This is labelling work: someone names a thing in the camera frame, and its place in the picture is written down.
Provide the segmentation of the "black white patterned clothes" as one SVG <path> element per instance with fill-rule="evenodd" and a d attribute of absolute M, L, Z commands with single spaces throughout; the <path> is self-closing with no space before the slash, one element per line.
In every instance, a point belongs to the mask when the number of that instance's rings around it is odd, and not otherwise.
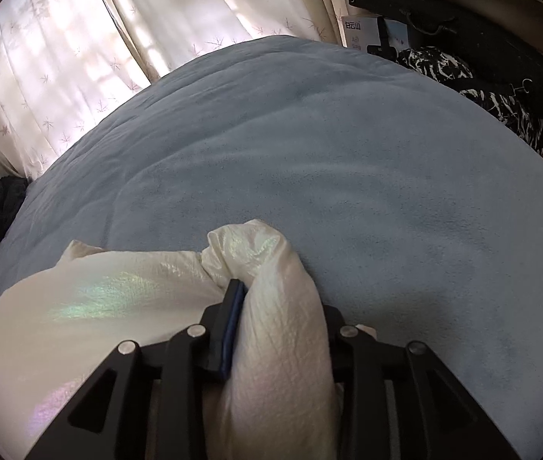
<path fill-rule="evenodd" d="M 543 153 L 543 54 L 453 0 L 349 0 L 377 17 L 371 55 L 449 87 Z"/>

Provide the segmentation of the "blue fleece bed blanket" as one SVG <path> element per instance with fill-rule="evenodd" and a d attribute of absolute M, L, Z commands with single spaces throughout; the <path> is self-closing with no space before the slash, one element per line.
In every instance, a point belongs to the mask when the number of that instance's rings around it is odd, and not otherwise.
<path fill-rule="evenodd" d="M 421 338 L 543 456 L 543 159 L 431 79 L 291 36 L 180 67 L 29 187 L 0 246 L 0 453 L 24 457 L 119 341 L 176 312 L 174 263 L 52 275 L 71 241 L 191 260 L 252 219 L 324 302 L 385 342 Z"/>

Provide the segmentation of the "left floral sheer curtain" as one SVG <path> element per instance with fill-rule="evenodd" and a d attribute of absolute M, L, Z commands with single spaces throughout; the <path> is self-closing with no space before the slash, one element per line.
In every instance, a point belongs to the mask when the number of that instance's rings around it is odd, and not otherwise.
<path fill-rule="evenodd" d="M 0 156 L 40 177 L 149 86 L 102 0 L 0 3 Z"/>

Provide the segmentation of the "floral sheer curtain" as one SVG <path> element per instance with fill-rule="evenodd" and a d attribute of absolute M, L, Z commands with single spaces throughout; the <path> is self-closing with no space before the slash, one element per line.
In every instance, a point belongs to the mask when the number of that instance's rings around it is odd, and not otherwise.
<path fill-rule="evenodd" d="M 207 53 L 290 35 L 338 44 L 344 0 L 102 0 L 151 82 Z"/>
<path fill-rule="evenodd" d="M 102 0 L 0 3 L 0 156 L 40 177 L 149 86 Z"/>

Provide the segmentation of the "white labelled box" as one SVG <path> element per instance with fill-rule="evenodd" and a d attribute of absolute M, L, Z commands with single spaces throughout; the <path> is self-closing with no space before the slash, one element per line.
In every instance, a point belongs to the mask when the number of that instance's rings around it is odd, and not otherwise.
<path fill-rule="evenodd" d="M 383 17 L 344 16 L 341 18 L 346 48 L 363 52 L 367 48 L 393 48 L 397 52 L 410 48 L 407 25 Z"/>

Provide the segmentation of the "right floral sheer curtain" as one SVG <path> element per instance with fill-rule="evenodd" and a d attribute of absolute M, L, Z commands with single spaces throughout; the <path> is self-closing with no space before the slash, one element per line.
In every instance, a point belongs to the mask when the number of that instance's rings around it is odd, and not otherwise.
<path fill-rule="evenodd" d="M 338 44 L 344 0 L 102 0 L 151 82 L 207 53 L 290 35 Z"/>

